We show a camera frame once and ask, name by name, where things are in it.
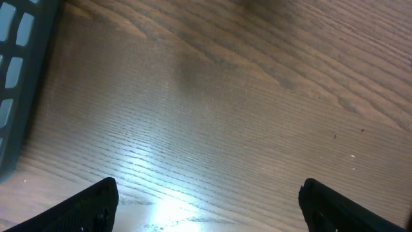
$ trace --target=plastic crate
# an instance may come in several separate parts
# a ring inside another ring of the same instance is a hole
[[[15,169],[59,0],[0,1],[0,181]]]

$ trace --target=black object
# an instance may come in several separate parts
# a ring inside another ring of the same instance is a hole
[[[0,181],[15,169],[58,9],[59,0],[0,0]]]
[[[315,179],[304,182],[299,205],[309,232],[406,231]]]
[[[6,232],[110,232],[118,204],[116,181],[106,178]]]

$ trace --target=rectangular hole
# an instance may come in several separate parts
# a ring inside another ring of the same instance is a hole
[[[8,3],[2,3],[0,8],[0,41],[6,41],[14,15],[15,7]]]
[[[13,99],[5,99],[0,105],[0,128],[3,128],[7,124],[8,116],[12,109]]]
[[[32,31],[34,17],[31,14],[24,13],[21,18],[19,29],[17,30],[17,39],[15,43],[20,46],[26,46],[30,32]]]
[[[6,88],[14,88],[19,82],[21,66],[23,59],[20,57],[13,57],[6,74]]]

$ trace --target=wooden table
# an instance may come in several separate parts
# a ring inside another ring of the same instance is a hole
[[[405,226],[410,0],[68,0],[0,229],[104,177],[114,231],[306,231],[313,177]]]

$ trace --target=wooden surface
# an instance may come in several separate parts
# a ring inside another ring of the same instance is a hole
[[[306,231],[308,177],[405,226],[410,0],[64,7],[0,229],[107,176],[114,231]]]

